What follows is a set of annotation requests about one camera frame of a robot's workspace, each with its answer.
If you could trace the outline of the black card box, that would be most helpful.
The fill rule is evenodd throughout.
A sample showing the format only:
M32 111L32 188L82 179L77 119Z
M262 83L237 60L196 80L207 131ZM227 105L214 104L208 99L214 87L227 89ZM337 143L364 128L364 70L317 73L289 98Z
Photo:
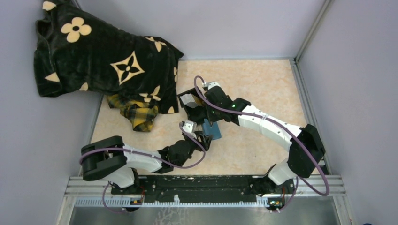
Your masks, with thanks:
M203 100L195 88L177 94L180 106L185 110L188 120L203 124L207 119L207 111Z

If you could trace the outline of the blue card holder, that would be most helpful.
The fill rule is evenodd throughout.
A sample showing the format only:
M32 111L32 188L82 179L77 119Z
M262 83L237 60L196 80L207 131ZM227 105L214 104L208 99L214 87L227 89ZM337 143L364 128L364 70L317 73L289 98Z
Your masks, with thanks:
M204 135L212 135L213 140L221 139L222 135L217 122L209 122L207 119L202 124L202 131Z

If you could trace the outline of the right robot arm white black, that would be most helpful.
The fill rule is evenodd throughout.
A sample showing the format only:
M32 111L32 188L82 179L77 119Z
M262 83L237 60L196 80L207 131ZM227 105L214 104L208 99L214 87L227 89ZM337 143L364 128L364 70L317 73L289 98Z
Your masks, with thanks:
M204 85L205 106L211 122L224 120L259 132L288 152L288 157L276 164L266 175L264 187L277 193L283 183L296 176L309 178L325 155L325 148L316 127L292 125L272 117L249 101L232 100L216 82Z

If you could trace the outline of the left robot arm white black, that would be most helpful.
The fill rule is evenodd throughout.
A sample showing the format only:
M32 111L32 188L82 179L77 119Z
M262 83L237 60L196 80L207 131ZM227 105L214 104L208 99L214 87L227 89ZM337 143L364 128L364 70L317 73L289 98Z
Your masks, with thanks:
M185 165L195 150L206 153L213 135L196 131L183 135L183 139L158 151L133 148L123 142L121 136L112 136L81 148L79 163L83 180L106 180L129 194L140 190L137 169L150 173L165 174L175 168L188 169Z

